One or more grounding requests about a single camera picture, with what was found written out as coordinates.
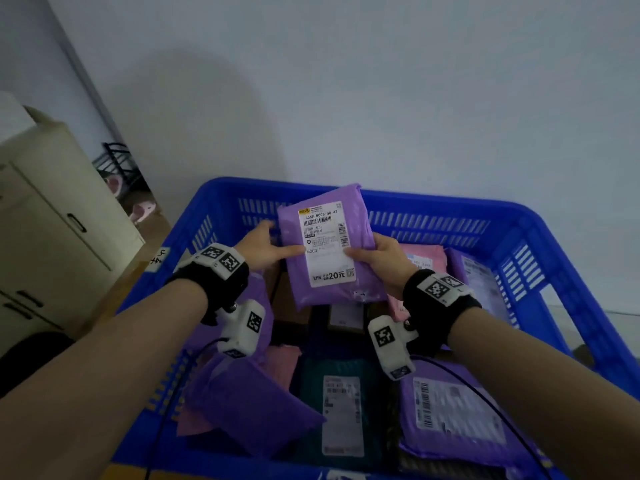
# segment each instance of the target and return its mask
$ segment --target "black cable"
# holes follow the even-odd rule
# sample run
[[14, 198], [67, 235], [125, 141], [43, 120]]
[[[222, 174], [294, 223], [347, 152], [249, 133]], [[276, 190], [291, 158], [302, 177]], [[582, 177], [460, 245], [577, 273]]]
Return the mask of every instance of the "black cable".
[[178, 391], [180, 391], [180, 388], [182, 387], [182, 383], [186, 380], [187, 377], [189, 377], [191, 368], [196, 363], [196, 360], [198, 359], [198, 357], [200, 357], [204, 351], [206, 351], [213, 344], [217, 344], [218, 342], [228, 342], [228, 341], [229, 339], [226, 339], [226, 338], [212, 340], [203, 348], [198, 350], [196, 353], [191, 354], [189, 356], [189, 362], [187, 363], [187, 367], [185, 368], [184, 373], [180, 377], [178, 384], [176, 384], [175, 389], [173, 389], [171, 398], [169, 398], [169, 404], [166, 405], [166, 409], [164, 410], [164, 414], [162, 415], [162, 419], [160, 420], [160, 427], [158, 428], [158, 432], [156, 433], [154, 444], [151, 446], [151, 450], [149, 450], [149, 455], [147, 459], [147, 473], [145, 474], [145, 480], [149, 480], [149, 476], [151, 476], [151, 471], [154, 465], [154, 457], [156, 456], [156, 450], [158, 448], [158, 444], [160, 443], [160, 437], [162, 437], [164, 424], [166, 423], [166, 419], [169, 417], [169, 413], [171, 412], [171, 405], [173, 404], [173, 401], [178, 395]]
[[484, 395], [480, 394], [480, 391], [478, 391], [478, 389], [476, 389], [475, 387], [473, 387], [471, 384], [469, 384], [469, 382], [467, 382], [466, 380], [462, 379], [462, 377], [460, 377], [460, 375], [458, 375], [457, 373], [455, 373], [454, 371], [452, 371], [450, 368], [444, 366], [441, 363], [436, 362], [433, 359], [430, 359], [428, 357], [424, 357], [422, 355], [411, 355], [411, 358], [414, 360], [422, 360], [424, 362], [428, 362], [432, 365], [435, 365], [436, 367], [441, 368], [443, 371], [448, 372], [449, 374], [451, 374], [453, 377], [455, 377], [457, 380], [459, 380], [460, 382], [462, 382], [462, 384], [464, 384], [465, 386], [467, 386], [469, 389], [471, 389], [474, 393], [476, 393], [477, 396], [480, 397], [480, 399], [482, 399], [485, 403], [487, 403], [489, 405], [489, 407], [493, 410], [494, 413], [496, 413], [498, 416], [500, 416], [500, 419], [502, 420], [503, 423], [505, 423], [507, 425], [507, 427], [511, 430], [511, 432], [516, 436], [516, 438], [520, 441], [520, 443], [522, 443], [522, 446], [524, 446], [524, 448], [526, 448], [526, 450], [529, 452], [529, 454], [531, 455], [531, 457], [535, 460], [537, 466], [539, 466], [540, 470], [542, 471], [542, 473], [545, 475], [546, 478], [548, 478], [548, 480], [553, 480], [552, 476], [549, 475], [549, 472], [547, 471], [547, 469], [545, 468], [545, 466], [542, 464], [542, 461], [540, 461], [538, 455], [536, 454], [536, 452], [533, 451], [533, 449], [529, 446], [529, 444], [524, 440], [524, 438], [517, 432], [516, 428], [510, 423], [510, 421], [504, 416], [504, 414], [502, 414], [500, 412], [500, 410], [498, 408], [496, 408], [491, 401], [489, 401]]

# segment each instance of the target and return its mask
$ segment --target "forearm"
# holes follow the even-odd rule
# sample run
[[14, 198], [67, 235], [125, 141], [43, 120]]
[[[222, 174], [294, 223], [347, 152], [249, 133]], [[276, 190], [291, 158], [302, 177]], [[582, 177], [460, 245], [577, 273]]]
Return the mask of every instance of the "forearm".
[[640, 403], [579, 362], [479, 308], [448, 340], [456, 357], [572, 479], [640, 472]]
[[197, 284], [172, 282], [5, 396], [0, 470], [25, 479], [97, 476], [206, 309]]

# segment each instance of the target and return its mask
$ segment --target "cabinet handle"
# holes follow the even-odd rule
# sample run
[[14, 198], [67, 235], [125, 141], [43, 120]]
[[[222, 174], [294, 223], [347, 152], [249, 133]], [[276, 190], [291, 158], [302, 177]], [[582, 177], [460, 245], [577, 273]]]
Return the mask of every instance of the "cabinet handle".
[[32, 295], [30, 295], [29, 293], [27, 293], [27, 291], [25, 290], [18, 290], [15, 292], [16, 294], [19, 294], [21, 297], [23, 298], [27, 298], [30, 302], [32, 302], [35, 306], [37, 306], [38, 308], [42, 308], [44, 306], [44, 303], [41, 302], [39, 299], [34, 298]]
[[9, 308], [9, 310], [12, 310], [20, 315], [22, 315], [24, 318], [26, 318], [27, 320], [31, 320], [33, 317], [31, 315], [29, 315], [27, 312], [25, 312], [24, 310], [21, 310], [20, 308], [18, 308], [17, 306], [15, 306], [12, 303], [5, 303], [3, 305], [5, 308]]
[[80, 232], [82, 232], [82, 233], [85, 233], [85, 232], [86, 232], [86, 227], [84, 227], [84, 226], [82, 225], [82, 222], [80, 222], [80, 221], [78, 220], [78, 218], [77, 218], [75, 215], [73, 215], [73, 214], [67, 214], [67, 217], [69, 218], [69, 220], [73, 221], [73, 223], [74, 223], [76, 226], [78, 226], [78, 228], [80, 229]]

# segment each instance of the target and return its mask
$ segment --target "person's left hand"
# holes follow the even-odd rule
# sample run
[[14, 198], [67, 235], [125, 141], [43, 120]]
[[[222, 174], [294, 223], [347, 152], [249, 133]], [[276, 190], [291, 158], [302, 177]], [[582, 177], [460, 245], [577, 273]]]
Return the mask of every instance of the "person's left hand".
[[251, 271], [264, 269], [280, 259], [299, 256], [305, 252], [304, 246], [284, 246], [281, 248], [274, 246], [269, 236], [269, 229], [273, 226], [273, 221], [260, 222], [255, 229], [234, 246], [242, 254]]

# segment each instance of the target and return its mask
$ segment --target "person's right arm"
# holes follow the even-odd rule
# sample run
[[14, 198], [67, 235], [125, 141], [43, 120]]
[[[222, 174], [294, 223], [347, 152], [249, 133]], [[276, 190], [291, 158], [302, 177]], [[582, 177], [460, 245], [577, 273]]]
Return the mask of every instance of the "person's right arm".
[[[388, 291], [417, 268], [395, 239], [347, 254], [371, 265]], [[576, 360], [480, 308], [453, 323], [448, 345], [516, 425], [572, 479], [640, 477], [640, 403]]]

